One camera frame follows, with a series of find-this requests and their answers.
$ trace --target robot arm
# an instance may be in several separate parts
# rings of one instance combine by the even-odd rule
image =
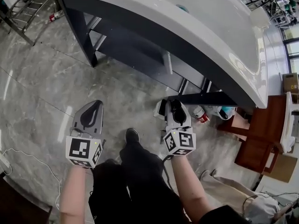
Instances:
[[[169,154],[185,156],[196,149],[196,135],[191,127],[191,116],[180,101],[162,100],[157,104],[156,113],[164,115],[166,135],[163,140]]]
[[[103,150],[101,141],[104,106],[95,100],[83,106],[73,120],[66,137],[66,158],[74,165],[94,168]]]

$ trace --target bottle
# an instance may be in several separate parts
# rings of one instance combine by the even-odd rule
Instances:
[[[209,117],[207,116],[204,109],[199,105],[197,108],[193,111],[195,116],[200,120],[201,123],[206,123],[209,121]]]
[[[64,12],[63,12],[63,10],[60,10],[60,11],[58,11],[58,12],[52,14],[52,15],[49,17],[49,20],[50,20],[50,22],[52,22],[52,21],[54,21],[54,20],[56,20],[56,19],[58,19],[58,18],[61,18],[61,17],[63,17],[63,16],[64,16]]]

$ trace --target black shoe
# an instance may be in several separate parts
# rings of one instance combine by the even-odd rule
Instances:
[[[126,144],[128,143],[139,143],[139,134],[133,128],[127,129],[126,137],[125,137]]]

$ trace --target table leg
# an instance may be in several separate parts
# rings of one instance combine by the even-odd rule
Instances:
[[[30,40],[24,33],[22,33],[18,27],[10,21],[9,18],[7,18],[2,11],[0,11],[0,18],[11,27],[12,30],[14,30],[17,34],[19,34],[25,41],[27,41],[31,46],[34,46],[34,42]]]
[[[95,55],[95,48],[89,36],[89,30],[83,12],[65,7],[63,0],[58,1],[88,62],[92,67],[95,67],[98,60]]]
[[[56,12],[62,10],[62,8],[61,8],[61,6],[60,6],[58,0],[54,0],[54,2],[55,2]]]

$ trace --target human arm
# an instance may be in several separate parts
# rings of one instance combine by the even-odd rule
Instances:
[[[60,202],[61,224],[84,224],[86,169],[73,166],[65,181]]]
[[[205,191],[186,156],[174,156],[171,160],[180,200],[192,220],[197,223],[206,213],[213,210]]]
[[[285,207],[283,207],[282,209],[280,209],[277,213],[275,213],[273,219],[272,219],[272,223],[276,223],[291,207],[295,206],[296,204],[298,204],[299,199],[295,200],[294,202],[286,205]]]

